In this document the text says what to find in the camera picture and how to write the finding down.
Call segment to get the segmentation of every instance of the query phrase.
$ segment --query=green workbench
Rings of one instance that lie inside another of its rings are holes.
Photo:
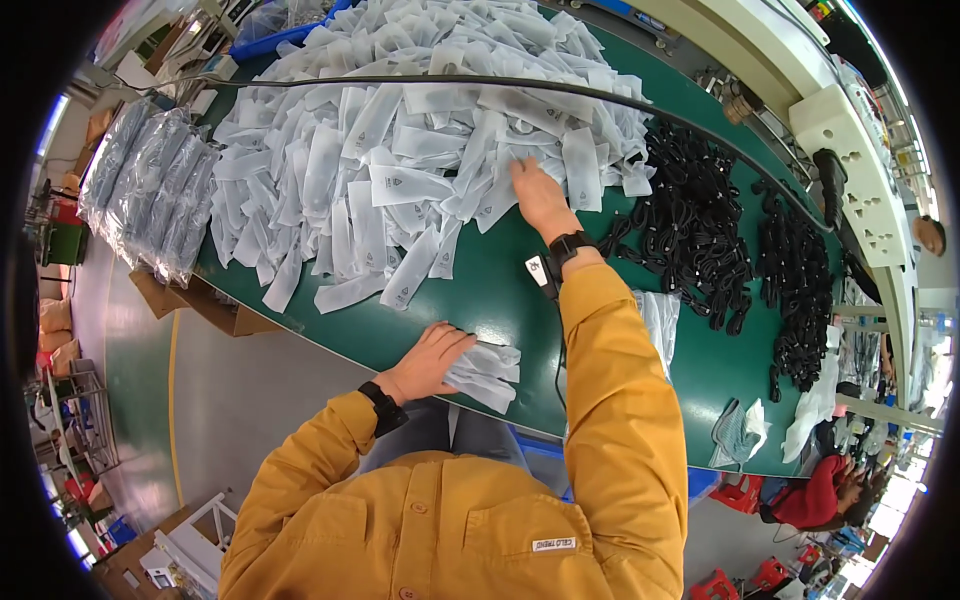
[[[553,12],[542,9],[547,16]],[[634,73],[643,80],[643,94],[656,105],[677,112],[720,134],[765,166],[771,173],[802,189],[776,155],[746,126],[731,125],[720,104],[690,79],[664,62],[629,42],[588,25],[606,47],[604,56],[612,68]],[[276,59],[275,55],[241,65],[235,79],[249,79]],[[221,88],[205,122],[218,123],[233,105],[235,88]],[[732,181],[740,189],[744,206],[740,235],[751,256],[758,256],[756,226],[762,218],[760,198],[750,192],[758,176],[743,164],[733,169]],[[578,214],[587,232],[599,239],[610,229],[616,212],[629,212],[633,199],[624,198],[620,188],[607,188],[602,213]],[[636,247],[637,234],[624,241]],[[828,240],[831,265],[839,267],[838,245]],[[483,236],[476,223],[464,226],[457,247],[453,280],[427,279],[406,311],[396,312],[379,303],[379,295],[353,306],[321,315],[313,305],[319,285],[329,285],[332,277],[311,276],[312,262],[303,265],[300,286],[286,312],[277,314],[261,302],[267,288],[261,288],[255,269],[233,261],[224,269],[213,244],[204,240],[195,272],[214,287],[283,325],[298,335],[374,370],[393,366],[412,346],[423,329],[438,320],[448,320],[480,340],[508,344],[522,352],[521,381],[516,384],[516,400],[506,420],[531,429],[561,436],[564,433],[564,409],[557,398],[554,380],[560,352],[561,325],[557,309],[526,273],[523,261],[544,250],[540,238],[524,223],[519,209],[513,207]],[[658,291],[657,276],[631,262],[612,258],[610,263],[624,280],[637,289]],[[759,280],[751,284],[754,296]],[[708,320],[683,307],[677,327],[677,343],[671,373],[684,411],[687,461],[694,467],[706,467],[714,449],[710,431],[732,397],[749,406],[756,398],[768,397],[767,371],[772,347],[780,331],[780,314],[767,309],[759,298],[747,314],[743,331],[728,337],[713,331]],[[782,401],[764,401],[766,420],[773,425],[765,446],[745,467],[757,474],[795,475],[797,463],[783,464],[780,444],[800,393],[787,378],[780,379]],[[449,401],[500,418],[485,406],[464,395]]]

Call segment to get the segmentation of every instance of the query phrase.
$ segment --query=floor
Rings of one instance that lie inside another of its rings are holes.
[[[583,7],[576,14],[628,35],[607,13]],[[636,43],[659,52],[651,37],[638,36]],[[691,74],[709,61],[696,48],[662,57]],[[91,239],[76,270],[73,312],[84,356],[109,389],[122,464],[105,475],[106,483],[118,510],[140,531],[216,492],[226,492],[226,503],[239,509],[267,453],[327,398],[370,377],[288,332],[230,338],[189,309],[157,320],[129,272],[102,240]],[[777,533],[776,525],[712,499],[698,502],[689,514],[686,583],[717,567],[730,577],[750,577],[770,556],[795,558],[796,539],[775,541]]]

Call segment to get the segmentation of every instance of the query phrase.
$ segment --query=red sweater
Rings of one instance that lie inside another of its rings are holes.
[[[781,523],[797,528],[817,527],[837,513],[837,488],[843,481],[845,466],[842,456],[827,456],[813,470],[806,485],[788,486],[771,502],[773,515]]]

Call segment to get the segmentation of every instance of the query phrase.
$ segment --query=gray cloth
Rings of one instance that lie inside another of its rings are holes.
[[[717,444],[709,462],[712,468],[737,465],[738,471],[743,470],[743,464],[750,460],[750,451],[760,441],[759,434],[747,433],[746,421],[747,412],[740,400],[734,398],[710,433]]]
[[[450,405],[429,397],[403,405],[410,420],[373,443],[357,474],[372,471],[404,454],[441,450],[453,454],[474,454],[528,471],[523,452],[507,423],[462,409],[450,443],[447,420]]]

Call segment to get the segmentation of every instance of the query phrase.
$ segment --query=hand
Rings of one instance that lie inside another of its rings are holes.
[[[476,344],[476,336],[457,329],[446,321],[434,323],[423,331],[420,340],[392,369],[373,378],[383,393],[397,406],[434,394],[456,394],[444,383],[444,374],[467,348]]]
[[[528,156],[522,162],[512,161],[510,177],[520,200],[520,214],[537,230],[544,244],[549,246],[561,235],[583,229],[566,204],[560,185],[543,172],[535,158]]]

